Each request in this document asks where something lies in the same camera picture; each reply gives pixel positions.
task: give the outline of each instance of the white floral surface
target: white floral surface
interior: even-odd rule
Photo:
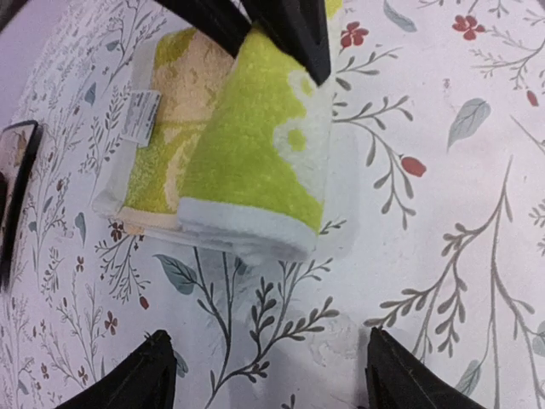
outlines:
[[[178,408],[366,407],[374,325],[485,407],[545,407],[545,11],[345,7],[318,250],[250,270],[93,214],[132,55],[184,23],[69,2],[14,119],[44,140],[0,307],[1,408],[57,406],[159,328]]]

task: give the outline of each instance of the terry cloth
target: terry cloth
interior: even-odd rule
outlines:
[[[326,7],[334,62],[342,0]],[[248,264],[307,258],[324,209],[334,80],[317,87],[259,26],[251,30],[179,180],[186,232]]]
[[[204,34],[187,29],[142,44],[133,64],[132,88],[162,95],[156,123],[148,147],[121,141],[93,209],[123,222],[128,231],[163,238],[181,230],[180,186],[233,59]]]

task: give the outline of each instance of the folded towel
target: folded towel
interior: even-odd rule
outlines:
[[[178,187],[232,64],[230,55],[195,29],[137,49],[133,89],[155,89],[162,100],[149,146],[121,141],[107,183],[93,202],[97,213],[124,222],[134,233],[164,238],[181,230]]]
[[[342,0],[326,5],[335,61]],[[317,87],[252,29],[179,186],[178,220],[187,233],[248,264],[307,258],[324,208],[333,77]]]
[[[342,0],[326,6],[335,62]],[[133,63],[133,89],[149,88],[152,73],[163,94],[156,125],[149,147],[121,142],[93,209],[128,233],[249,265],[307,258],[324,208],[334,74],[317,87],[258,26],[234,65],[194,30],[141,46]]]

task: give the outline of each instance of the towel label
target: towel label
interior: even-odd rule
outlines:
[[[155,117],[161,101],[161,93],[152,89],[129,93],[129,109],[121,130],[121,138],[147,147],[152,136]]]

